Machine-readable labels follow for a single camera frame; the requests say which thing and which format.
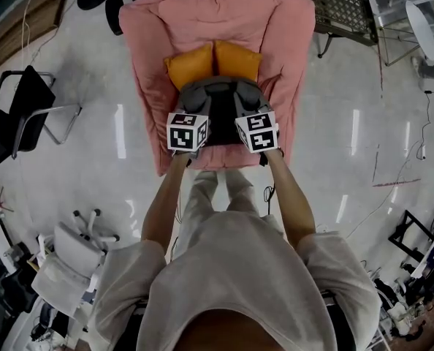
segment forearm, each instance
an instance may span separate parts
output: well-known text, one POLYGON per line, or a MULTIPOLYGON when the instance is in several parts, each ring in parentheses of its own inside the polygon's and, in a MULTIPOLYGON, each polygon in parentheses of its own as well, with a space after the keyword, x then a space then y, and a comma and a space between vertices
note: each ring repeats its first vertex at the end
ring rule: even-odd
POLYGON ((172 237, 181 180, 188 160, 188 154, 177 155, 173 158, 142 225, 141 239, 161 244, 164 252, 167 252, 172 237))
POLYGON ((287 239, 296 248, 301 238, 316 232, 313 213, 279 150, 265 152, 273 174, 287 239))

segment black metal mesh table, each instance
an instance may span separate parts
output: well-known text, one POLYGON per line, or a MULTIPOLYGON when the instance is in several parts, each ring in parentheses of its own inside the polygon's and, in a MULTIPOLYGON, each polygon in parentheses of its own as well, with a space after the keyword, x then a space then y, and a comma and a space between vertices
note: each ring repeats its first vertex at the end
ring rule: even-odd
POLYGON ((376 25, 368 0, 312 0, 316 10, 315 31, 329 34, 326 48, 334 37, 345 37, 362 43, 375 45, 378 42, 376 25))

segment beige t-shirt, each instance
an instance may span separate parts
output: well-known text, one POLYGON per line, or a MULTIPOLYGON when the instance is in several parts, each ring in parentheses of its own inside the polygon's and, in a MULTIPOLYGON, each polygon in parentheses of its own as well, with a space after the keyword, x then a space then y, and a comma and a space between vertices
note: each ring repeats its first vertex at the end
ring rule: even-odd
POLYGON ((250 317, 284 350, 336 350, 322 290, 336 295, 357 349, 364 350, 378 327, 380 300, 337 233, 304 237, 295 251, 257 216, 216 213, 168 265, 152 241, 108 254, 89 327, 91 349, 112 350, 136 302, 149 295, 140 351, 172 351, 184 328, 211 309, 250 317))

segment pink sofa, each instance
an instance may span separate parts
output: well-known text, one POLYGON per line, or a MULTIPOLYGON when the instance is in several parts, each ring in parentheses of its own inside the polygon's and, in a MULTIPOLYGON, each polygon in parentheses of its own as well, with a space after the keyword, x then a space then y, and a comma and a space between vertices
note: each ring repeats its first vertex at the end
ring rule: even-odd
MULTIPOLYGON (((288 161, 314 23, 311 0, 137 0, 122 7, 120 25, 131 51, 157 173, 165 174, 172 158, 166 125, 178 99, 164 59, 215 39, 262 54, 258 84, 275 111, 279 146, 288 161)), ((244 145, 214 146, 204 147, 191 167, 214 170, 258 163, 259 155, 244 145)))

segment shirt sleeve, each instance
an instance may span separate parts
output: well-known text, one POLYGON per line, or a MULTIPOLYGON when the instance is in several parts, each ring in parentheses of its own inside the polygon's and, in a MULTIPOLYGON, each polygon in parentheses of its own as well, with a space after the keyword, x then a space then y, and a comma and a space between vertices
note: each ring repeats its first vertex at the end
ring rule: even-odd
POLYGON ((154 241, 108 252, 89 320, 92 351, 113 350, 136 303, 149 295, 166 264, 163 248, 154 241))
POLYGON ((308 235, 298 243, 297 252, 319 290, 335 294, 357 349, 365 350, 378 328, 381 302, 345 239, 337 233, 308 235))

